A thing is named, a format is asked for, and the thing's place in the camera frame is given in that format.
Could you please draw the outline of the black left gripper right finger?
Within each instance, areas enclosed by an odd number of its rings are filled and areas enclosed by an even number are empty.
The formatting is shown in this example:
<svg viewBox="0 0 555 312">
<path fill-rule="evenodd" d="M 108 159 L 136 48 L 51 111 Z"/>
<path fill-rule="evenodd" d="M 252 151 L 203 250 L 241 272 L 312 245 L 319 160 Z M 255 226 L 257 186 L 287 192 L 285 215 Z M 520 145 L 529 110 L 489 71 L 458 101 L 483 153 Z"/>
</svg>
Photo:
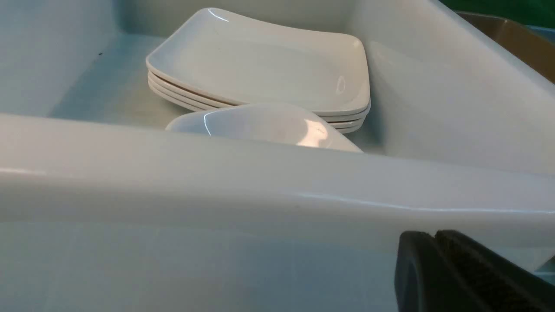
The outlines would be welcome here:
<svg viewBox="0 0 555 312">
<path fill-rule="evenodd" d="M 464 282 L 493 312 L 552 312 L 554 286 L 454 230 L 436 241 Z"/>
</svg>

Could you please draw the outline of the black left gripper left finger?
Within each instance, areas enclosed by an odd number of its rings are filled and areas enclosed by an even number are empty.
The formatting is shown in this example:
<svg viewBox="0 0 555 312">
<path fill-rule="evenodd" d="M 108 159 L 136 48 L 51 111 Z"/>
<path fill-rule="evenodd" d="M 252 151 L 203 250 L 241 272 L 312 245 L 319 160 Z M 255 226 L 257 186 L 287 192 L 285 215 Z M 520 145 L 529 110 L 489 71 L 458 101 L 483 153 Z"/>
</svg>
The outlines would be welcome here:
<svg viewBox="0 0 555 312">
<path fill-rule="evenodd" d="M 399 312 L 490 311 L 428 233 L 400 235 L 394 286 Z"/>
</svg>

